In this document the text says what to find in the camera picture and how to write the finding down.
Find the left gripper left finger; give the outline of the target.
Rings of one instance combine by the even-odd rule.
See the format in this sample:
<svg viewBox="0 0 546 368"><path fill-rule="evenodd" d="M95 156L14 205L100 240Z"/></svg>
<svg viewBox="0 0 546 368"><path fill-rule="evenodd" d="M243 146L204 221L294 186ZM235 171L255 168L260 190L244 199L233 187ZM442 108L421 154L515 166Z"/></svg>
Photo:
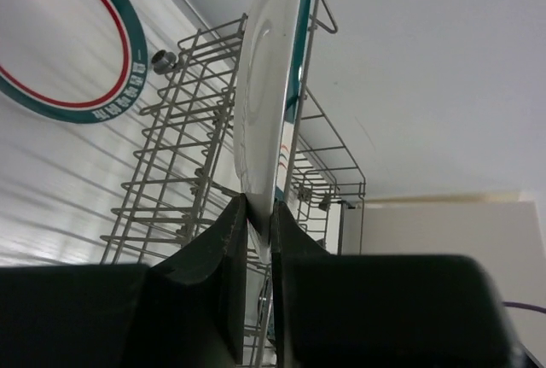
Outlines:
<svg viewBox="0 0 546 368"><path fill-rule="evenodd" d="M242 361L247 200L155 266L1 270L4 367L233 367Z"/></svg>

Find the green red rimmed plate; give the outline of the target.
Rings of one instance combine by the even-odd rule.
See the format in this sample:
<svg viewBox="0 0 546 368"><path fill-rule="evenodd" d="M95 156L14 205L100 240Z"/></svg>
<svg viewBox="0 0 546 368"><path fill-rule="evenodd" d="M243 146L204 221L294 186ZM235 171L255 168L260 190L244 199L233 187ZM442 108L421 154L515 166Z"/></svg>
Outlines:
<svg viewBox="0 0 546 368"><path fill-rule="evenodd" d="M115 119L147 74L130 0L1 0L1 92L33 113L74 124Z"/></svg>
<svg viewBox="0 0 546 368"><path fill-rule="evenodd" d="M284 197L311 0L254 0L235 91L234 158L251 238L270 259L270 217Z"/></svg>

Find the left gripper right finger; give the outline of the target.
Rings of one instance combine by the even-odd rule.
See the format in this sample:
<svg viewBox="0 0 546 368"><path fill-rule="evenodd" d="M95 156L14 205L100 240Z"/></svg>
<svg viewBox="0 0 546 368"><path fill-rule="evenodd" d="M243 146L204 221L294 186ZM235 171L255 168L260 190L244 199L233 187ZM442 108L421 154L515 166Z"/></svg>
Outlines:
<svg viewBox="0 0 546 368"><path fill-rule="evenodd" d="M452 254L335 255L277 202L270 226L280 367L521 367L485 269Z"/></svg>

